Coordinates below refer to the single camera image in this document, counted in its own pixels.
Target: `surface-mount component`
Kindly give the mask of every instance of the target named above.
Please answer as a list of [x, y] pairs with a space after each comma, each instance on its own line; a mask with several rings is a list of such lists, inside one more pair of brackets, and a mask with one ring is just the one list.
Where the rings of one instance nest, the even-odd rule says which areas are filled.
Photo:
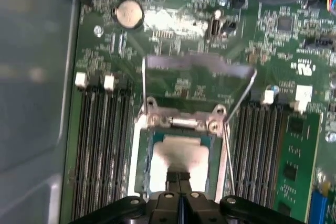
[[285, 203], [280, 202], [278, 205], [278, 212], [282, 213], [283, 215], [290, 216], [291, 209]]
[[226, 20], [222, 24], [221, 32], [222, 32], [222, 34], [227, 36], [227, 35], [233, 33], [234, 31], [236, 31], [236, 29], [237, 29], [237, 23], [236, 22], [231, 22], [229, 20]]
[[113, 10], [117, 22], [124, 28], [135, 29], [142, 25], [144, 13], [141, 5], [134, 0], [122, 1]]
[[293, 28], [293, 18], [288, 16], [280, 16], [278, 18], [278, 31], [291, 32]]
[[295, 181], [298, 169], [290, 164], [286, 164], [284, 169], [284, 176], [290, 180]]
[[329, 49], [335, 51], [335, 41], [330, 37], [308, 37], [304, 40], [304, 47], [308, 49]]

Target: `integrated circuit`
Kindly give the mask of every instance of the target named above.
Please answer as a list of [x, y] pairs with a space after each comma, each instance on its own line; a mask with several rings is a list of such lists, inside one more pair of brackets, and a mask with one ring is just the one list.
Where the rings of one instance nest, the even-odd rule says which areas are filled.
[[286, 164], [285, 165], [285, 169], [283, 169], [283, 171], [284, 171], [284, 176], [286, 178], [288, 178], [290, 180], [293, 180], [293, 181], [296, 180], [296, 176], [297, 176], [298, 170], [295, 167], [293, 167], [293, 166], [291, 166], [289, 164]]
[[303, 131], [303, 119], [290, 117], [288, 120], [287, 131], [295, 134], [302, 134]]
[[290, 216], [291, 209], [285, 203], [280, 202], [278, 205], [278, 212], [280, 212], [283, 215]]
[[278, 31], [290, 33], [293, 28], [293, 18], [288, 16], [281, 16], [278, 18]]

